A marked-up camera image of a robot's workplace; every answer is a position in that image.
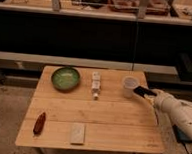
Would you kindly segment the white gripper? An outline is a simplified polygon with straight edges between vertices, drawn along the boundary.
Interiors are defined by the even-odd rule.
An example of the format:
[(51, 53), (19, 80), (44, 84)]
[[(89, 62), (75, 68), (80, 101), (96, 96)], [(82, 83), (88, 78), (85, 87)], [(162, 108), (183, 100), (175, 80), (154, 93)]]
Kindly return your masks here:
[(134, 92), (143, 97), (144, 95), (148, 95), (148, 101), (152, 104), (152, 106), (160, 106), (163, 102), (164, 99), (164, 91), (159, 90), (159, 89), (153, 89), (153, 91), (139, 86), (137, 88), (134, 89)]

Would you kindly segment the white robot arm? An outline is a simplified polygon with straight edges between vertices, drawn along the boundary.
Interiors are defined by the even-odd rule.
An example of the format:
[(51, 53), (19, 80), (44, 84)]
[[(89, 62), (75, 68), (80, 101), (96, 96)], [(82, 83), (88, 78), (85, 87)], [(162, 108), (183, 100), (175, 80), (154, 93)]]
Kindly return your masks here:
[(191, 101), (175, 98), (172, 94), (163, 90), (150, 90), (142, 86), (135, 88), (134, 92), (145, 98), (158, 111), (167, 113), (173, 123), (192, 139)]

